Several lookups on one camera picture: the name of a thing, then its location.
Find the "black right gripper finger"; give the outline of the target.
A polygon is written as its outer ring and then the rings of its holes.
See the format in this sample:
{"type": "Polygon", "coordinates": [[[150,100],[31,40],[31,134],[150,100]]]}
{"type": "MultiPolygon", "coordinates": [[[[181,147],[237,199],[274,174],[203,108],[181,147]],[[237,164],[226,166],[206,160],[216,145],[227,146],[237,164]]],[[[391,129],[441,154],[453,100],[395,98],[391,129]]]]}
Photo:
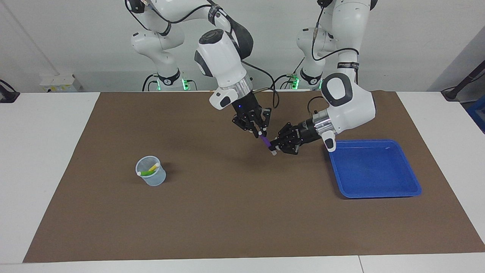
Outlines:
{"type": "Polygon", "coordinates": [[[234,115],[232,122],[241,128],[243,131],[253,133],[255,138],[259,138],[260,131],[256,128],[255,123],[250,121],[247,118],[241,118],[237,115],[234,115]]]}
{"type": "Polygon", "coordinates": [[[262,135],[262,137],[267,137],[267,129],[271,119],[272,108],[262,108],[260,110],[260,117],[258,118],[260,135],[262,135]]]}

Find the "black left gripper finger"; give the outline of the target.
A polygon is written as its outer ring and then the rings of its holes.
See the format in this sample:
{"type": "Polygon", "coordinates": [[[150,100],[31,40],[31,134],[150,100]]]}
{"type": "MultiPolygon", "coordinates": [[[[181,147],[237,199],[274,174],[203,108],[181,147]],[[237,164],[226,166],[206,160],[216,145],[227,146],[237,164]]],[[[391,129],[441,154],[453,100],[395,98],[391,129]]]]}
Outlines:
{"type": "Polygon", "coordinates": [[[293,126],[291,123],[286,123],[277,134],[278,144],[299,144],[301,141],[301,134],[298,126],[293,126]]]}
{"type": "Polygon", "coordinates": [[[281,151],[285,154],[298,155],[299,147],[302,145],[302,138],[283,139],[276,138],[270,142],[269,151],[281,151]]]}

